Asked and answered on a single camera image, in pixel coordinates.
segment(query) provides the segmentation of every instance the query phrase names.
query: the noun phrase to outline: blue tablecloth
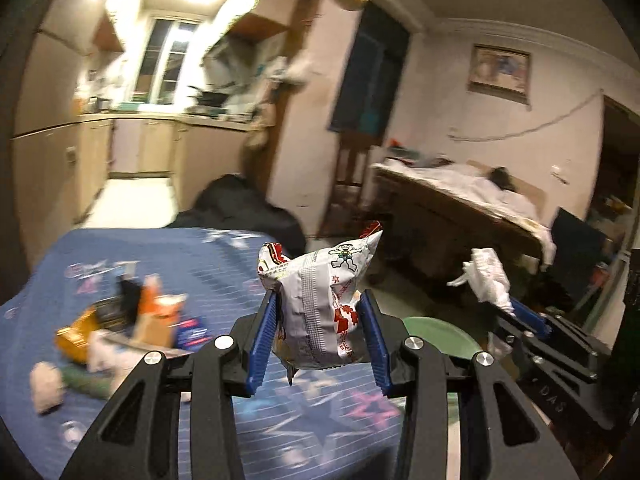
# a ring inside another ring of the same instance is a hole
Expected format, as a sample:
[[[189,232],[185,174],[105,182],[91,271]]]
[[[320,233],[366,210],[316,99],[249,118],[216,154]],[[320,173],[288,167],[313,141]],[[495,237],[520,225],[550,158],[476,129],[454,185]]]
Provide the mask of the blue tablecloth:
[[[38,416],[29,373],[39,361],[66,364],[53,344],[91,303],[112,296],[125,265],[138,277],[161,276],[167,294],[188,293],[185,312],[203,316],[214,335],[256,312],[264,289],[255,267],[269,238],[200,229],[75,230],[60,238],[25,289],[0,309],[0,415],[46,479],[57,479],[104,402],[67,391],[60,408]],[[372,456],[392,456],[398,409],[380,394],[370,365],[302,370],[293,386],[272,355],[263,386],[234,399],[238,441],[248,479],[340,478]],[[188,404],[180,410],[180,478],[190,478]],[[375,477],[386,472],[377,468]]]

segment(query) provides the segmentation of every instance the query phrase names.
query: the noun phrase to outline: wooden chair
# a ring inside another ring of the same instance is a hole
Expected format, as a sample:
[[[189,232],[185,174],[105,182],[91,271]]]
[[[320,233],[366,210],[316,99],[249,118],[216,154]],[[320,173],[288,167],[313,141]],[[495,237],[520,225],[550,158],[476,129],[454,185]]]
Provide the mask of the wooden chair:
[[[335,160],[334,180],[331,193],[320,224],[320,237],[359,234],[363,212],[360,209],[362,186],[369,167],[369,153],[372,146],[378,145],[378,139],[359,132],[342,132]],[[346,214],[344,230],[331,225],[332,210]]]

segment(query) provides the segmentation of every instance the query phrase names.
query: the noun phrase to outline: blue package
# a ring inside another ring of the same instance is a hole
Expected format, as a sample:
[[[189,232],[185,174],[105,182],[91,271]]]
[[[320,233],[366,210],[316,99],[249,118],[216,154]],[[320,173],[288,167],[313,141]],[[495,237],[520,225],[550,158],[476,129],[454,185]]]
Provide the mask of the blue package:
[[[201,317],[184,318],[175,327],[175,347],[189,352],[197,352],[212,336]]]

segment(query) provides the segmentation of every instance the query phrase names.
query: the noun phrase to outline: white floor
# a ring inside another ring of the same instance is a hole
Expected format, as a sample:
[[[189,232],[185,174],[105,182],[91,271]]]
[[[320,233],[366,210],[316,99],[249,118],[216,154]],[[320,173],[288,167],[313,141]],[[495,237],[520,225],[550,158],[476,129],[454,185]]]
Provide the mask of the white floor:
[[[164,227],[176,213],[168,178],[110,179],[82,227]]]

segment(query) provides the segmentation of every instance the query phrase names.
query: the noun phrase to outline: crown molding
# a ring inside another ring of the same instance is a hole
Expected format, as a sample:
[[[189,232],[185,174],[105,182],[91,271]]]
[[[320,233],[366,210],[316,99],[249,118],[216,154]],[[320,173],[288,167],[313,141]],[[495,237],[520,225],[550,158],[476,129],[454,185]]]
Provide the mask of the crown molding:
[[[517,23],[470,20],[466,18],[441,19],[435,31],[440,34],[481,34],[545,46],[590,62],[601,70],[609,72],[616,78],[633,85],[640,91],[640,72],[636,69],[594,46],[556,32]]]

